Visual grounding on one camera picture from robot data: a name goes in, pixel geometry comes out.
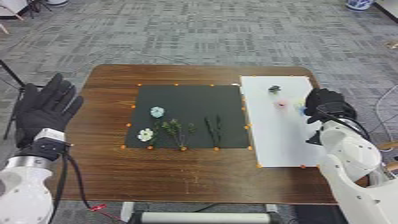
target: small pink object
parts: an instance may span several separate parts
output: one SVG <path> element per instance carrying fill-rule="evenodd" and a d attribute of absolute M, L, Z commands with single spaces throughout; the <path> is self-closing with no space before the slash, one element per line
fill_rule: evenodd
<path fill-rule="evenodd" d="M 286 108 L 286 105 L 288 105 L 288 102 L 286 102 L 284 100 L 279 100 L 279 101 L 275 102 L 275 106 L 277 106 L 281 109 Z"/>

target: black mat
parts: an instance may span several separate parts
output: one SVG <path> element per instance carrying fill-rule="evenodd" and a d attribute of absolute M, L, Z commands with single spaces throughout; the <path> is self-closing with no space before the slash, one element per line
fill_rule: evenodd
<path fill-rule="evenodd" d="M 162 107 L 165 115 L 162 121 L 178 119 L 187 131 L 187 124 L 197 127 L 190 136 L 190 148 L 213 148 L 211 136 L 208 133 L 204 117 L 213 124 L 220 116 L 222 123 L 222 148 L 245 148 L 249 136 L 245 130 L 245 117 L 242 111 L 242 95 L 236 86 L 142 86 L 139 90 L 137 104 L 131 115 L 131 127 L 126 134 L 126 147 L 146 148 L 147 143 L 140 142 L 137 135 L 146 128 L 153 129 L 151 108 Z M 172 138 L 160 131 L 155 147 L 178 148 Z"/>

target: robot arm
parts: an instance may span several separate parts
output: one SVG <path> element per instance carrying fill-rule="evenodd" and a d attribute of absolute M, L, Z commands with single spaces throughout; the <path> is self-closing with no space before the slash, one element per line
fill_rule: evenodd
<path fill-rule="evenodd" d="M 309 122 L 316 120 L 323 122 L 320 143 L 327 156 L 322 159 L 320 172 L 348 222 L 352 224 L 393 224 L 398 223 L 394 211 L 398 181 L 384 169 L 380 152 L 366 140 L 364 130 L 352 122 L 355 116 L 346 116 L 355 114 L 348 112 L 354 108 L 346 106 L 343 96 L 338 95 L 329 90 L 314 90 L 306 104 L 309 107 L 306 112 L 313 118 Z M 366 175 L 370 175 L 370 186 L 364 188 L 355 181 Z"/>
<path fill-rule="evenodd" d="M 48 128 L 43 129 L 32 144 L 32 148 L 37 148 L 41 153 L 30 152 L 32 155 L 23 155 L 21 152 L 9 159 L 5 169 L 0 172 L 0 180 L 5 185 L 5 192 L 0 197 L 0 223 L 30 224 L 50 221 L 53 204 L 44 180 L 53 175 L 50 166 L 59 151 L 64 150 L 64 144 L 57 144 L 57 142 L 64 142 L 64 133 Z M 50 156 L 43 157 L 39 154 L 44 153 L 46 149 L 55 152 L 50 152 Z"/>
<path fill-rule="evenodd" d="M 0 171 L 5 192 L 0 196 L 0 223 L 48 223 L 53 214 L 52 193 L 44 180 L 50 165 L 68 150 L 64 129 L 84 99 L 75 97 L 75 86 L 55 75 L 43 90 L 25 85 L 16 104 L 16 147 L 20 152 Z"/>

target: cable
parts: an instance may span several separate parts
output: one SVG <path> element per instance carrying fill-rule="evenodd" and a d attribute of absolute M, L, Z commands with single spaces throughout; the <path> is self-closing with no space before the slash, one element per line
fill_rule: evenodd
<path fill-rule="evenodd" d="M 55 192 L 55 197 L 53 197 L 53 214 L 50 218 L 50 222 L 53 221 L 57 209 L 59 209 L 59 202 L 60 202 L 60 197 L 64 193 L 64 186 L 66 186 L 66 176 L 68 176 L 68 152 L 62 153 L 62 171 L 60 171 L 60 177 L 59 177 L 59 185 L 57 185 L 57 192 Z"/>
<path fill-rule="evenodd" d="M 82 201 L 84 201 L 84 204 L 85 204 L 85 207 L 87 209 L 92 211 L 92 212 L 98 212 L 101 215 L 105 215 L 110 220 L 114 221 L 119 221 L 121 223 L 126 223 L 119 217 L 115 217 L 114 215 L 110 215 L 107 212 L 99 211 L 101 208 L 105 208 L 105 206 L 91 206 L 89 204 L 89 201 L 87 201 L 87 198 L 85 198 L 85 190 L 84 190 L 84 178 L 82 178 L 82 172 L 80 172 L 80 168 L 78 168 L 78 163 L 76 163 L 76 160 L 73 159 L 71 155 L 68 154 L 68 160 L 71 162 L 71 166 L 73 166 L 73 170 L 75 170 L 75 173 L 76 173 L 76 180 L 78 180 L 78 191 L 80 191 L 80 198 L 82 198 Z"/>
<path fill-rule="evenodd" d="M 5 79 L 2 77 L 0 77 L 0 80 L 16 90 L 20 90 L 18 87 L 5 81 Z"/>
<path fill-rule="evenodd" d="M 380 102 L 382 102 L 382 100 L 386 99 L 389 93 L 394 91 L 396 87 L 398 87 L 398 85 L 394 85 L 393 88 L 389 89 L 389 91 L 384 93 L 384 95 L 382 95 L 382 97 L 380 97 L 380 99 L 378 99 L 378 101 L 377 101 L 377 107 L 375 107 L 377 119 L 378 119 L 378 121 L 380 121 L 380 125 L 382 125 L 384 130 L 386 130 L 386 133 L 387 133 L 389 142 L 393 142 L 393 135 L 391 135 L 391 133 L 389 133 L 389 128 L 387 128 L 387 126 L 386 126 L 386 124 L 384 124 L 384 122 L 382 122 L 380 112 L 378 112 L 378 106 L 380 106 Z M 391 147 L 387 150 L 382 150 L 382 152 L 391 152 L 393 149 L 394 149 L 394 148 Z"/>
<path fill-rule="evenodd" d="M 318 110 L 318 112 L 323 114 L 323 116 L 327 117 L 327 118 L 330 118 L 330 120 L 334 121 L 334 122 L 338 122 L 345 127 L 348 127 L 350 129 L 352 129 L 352 131 L 364 137 L 364 139 L 366 140 L 370 140 L 370 133 L 368 133 L 368 131 L 366 131 L 366 129 L 364 129 L 364 127 L 362 127 L 362 125 L 359 124 L 359 122 L 354 120 L 354 119 L 348 119 L 348 118 L 345 118 L 346 120 L 350 120 L 355 124 L 357 124 L 357 126 L 359 126 L 359 128 L 362 129 L 362 133 L 359 132 L 359 130 L 338 119 L 338 117 L 336 116 L 332 116 L 330 114 L 327 114 L 322 110 L 320 110 L 320 108 L 316 107 L 316 110 Z"/>
<path fill-rule="evenodd" d="M 386 123 L 389 120 L 393 120 L 394 118 L 396 118 L 396 116 L 398 116 L 398 114 L 387 119 L 387 120 L 384 120 L 380 123 L 378 123 L 378 125 L 377 125 L 377 127 L 371 129 L 371 131 L 368 131 L 370 133 L 377 130 L 377 128 L 382 126 L 382 123 Z"/>
<path fill-rule="evenodd" d="M 208 205 L 204 208 L 201 208 L 199 210 L 195 210 L 194 212 L 203 212 L 204 210 L 208 210 L 211 207 L 215 207 L 219 205 L 219 203 Z"/>

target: table leg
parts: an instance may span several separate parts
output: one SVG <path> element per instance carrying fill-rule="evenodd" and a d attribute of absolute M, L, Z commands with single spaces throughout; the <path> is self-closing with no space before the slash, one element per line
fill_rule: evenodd
<path fill-rule="evenodd" d="M 131 214 L 133 214 L 133 202 L 123 202 L 121 207 L 121 220 L 128 222 Z"/>

